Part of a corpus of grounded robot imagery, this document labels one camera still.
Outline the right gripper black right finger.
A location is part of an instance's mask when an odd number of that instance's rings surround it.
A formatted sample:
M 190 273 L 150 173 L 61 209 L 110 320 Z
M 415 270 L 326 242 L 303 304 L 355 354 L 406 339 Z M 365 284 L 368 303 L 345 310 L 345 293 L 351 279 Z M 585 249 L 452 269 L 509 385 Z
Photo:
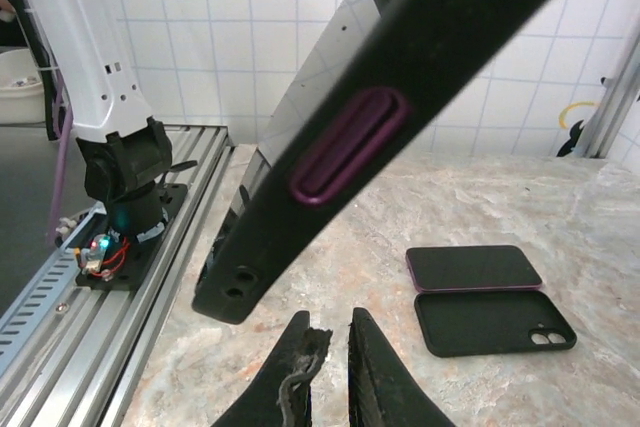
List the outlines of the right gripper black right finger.
M 411 376 L 371 313 L 353 310 L 348 339 L 349 423 L 428 427 L 453 422 Z

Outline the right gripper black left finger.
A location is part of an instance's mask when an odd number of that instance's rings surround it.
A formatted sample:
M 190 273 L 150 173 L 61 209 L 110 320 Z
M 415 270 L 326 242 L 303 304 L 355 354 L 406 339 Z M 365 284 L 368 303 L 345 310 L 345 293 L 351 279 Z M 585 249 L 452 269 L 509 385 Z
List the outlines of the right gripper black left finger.
M 310 426 L 311 383 L 322 369 L 331 338 L 330 330 L 310 326 L 309 312 L 296 312 L 249 386 L 214 424 Z

